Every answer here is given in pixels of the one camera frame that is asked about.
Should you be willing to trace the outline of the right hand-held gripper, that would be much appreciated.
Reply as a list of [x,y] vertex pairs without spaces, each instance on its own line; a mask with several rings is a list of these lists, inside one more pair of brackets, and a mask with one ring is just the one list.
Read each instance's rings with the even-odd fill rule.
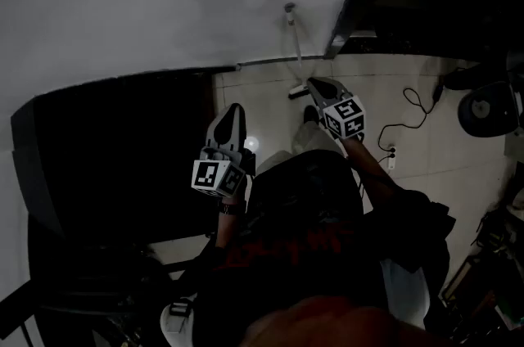
[[323,109],[323,125],[334,138],[364,135],[366,111],[356,95],[327,77],[310,77],[307,88],[316,106]]

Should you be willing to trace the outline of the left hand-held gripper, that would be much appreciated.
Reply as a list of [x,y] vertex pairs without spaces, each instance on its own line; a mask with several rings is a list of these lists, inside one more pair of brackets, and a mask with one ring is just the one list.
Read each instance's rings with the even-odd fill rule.
[[239,103],[226,106],[207,129],[207,146],[193,164],[192,188],[208,196],[234,196],[244,177],[255,174],[255,153],[243,148],[245,139],[243,107]]

